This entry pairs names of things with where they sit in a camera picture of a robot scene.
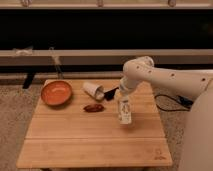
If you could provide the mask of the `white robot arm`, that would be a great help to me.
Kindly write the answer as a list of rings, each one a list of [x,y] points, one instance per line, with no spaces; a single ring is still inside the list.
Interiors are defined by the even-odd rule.
[[[213,74],[156,68],[149,56],[127,61],[119,85],[121,94],[129,95],[143,81],[193,102],[186,119],[178,171],[213,171]]]

